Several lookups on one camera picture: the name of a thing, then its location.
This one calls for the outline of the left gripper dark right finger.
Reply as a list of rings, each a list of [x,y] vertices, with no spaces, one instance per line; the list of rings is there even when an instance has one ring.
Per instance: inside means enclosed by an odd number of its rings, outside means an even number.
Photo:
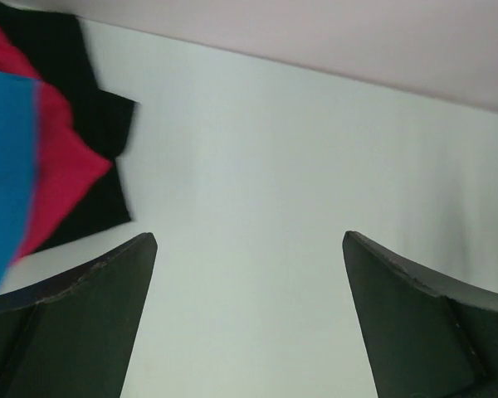
[[[357,231],[343,252],[378,396],[498,397],[498,293]]]

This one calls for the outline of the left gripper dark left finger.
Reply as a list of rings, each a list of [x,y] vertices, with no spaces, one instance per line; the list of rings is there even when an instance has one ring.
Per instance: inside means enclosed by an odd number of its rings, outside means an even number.
[[[118,397],[153,275],[150,232],[0,295],[0,397]]]

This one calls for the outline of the blue t shirt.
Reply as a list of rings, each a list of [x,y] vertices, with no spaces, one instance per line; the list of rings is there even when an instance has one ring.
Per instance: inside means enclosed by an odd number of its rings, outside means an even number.
[[[38,83],[0,72],[0,283],[24,239],[37,173]]]

